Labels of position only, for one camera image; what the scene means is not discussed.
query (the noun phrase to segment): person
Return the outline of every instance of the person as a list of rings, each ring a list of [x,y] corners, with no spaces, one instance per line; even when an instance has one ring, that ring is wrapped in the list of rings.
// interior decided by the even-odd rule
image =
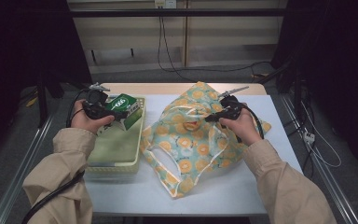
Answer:
[[[81,101],[75,111],[81,110]],[[31,204],[68,182],[87,166],[96,132],[114,117],[92,120],[84,111],[72,120],[72,128],[60,130],[53,139],[54,153],[44,158],[23,183]],[[244,160],[257,181],[257,189],[271,223],[336,223],[320,189],[281,160],[268,140],[261,139],[251,114],[243,109],[236,120],[220,119],[248,149]],[[91,223],[92,204],[84,181],[41,208],[29,223]]]

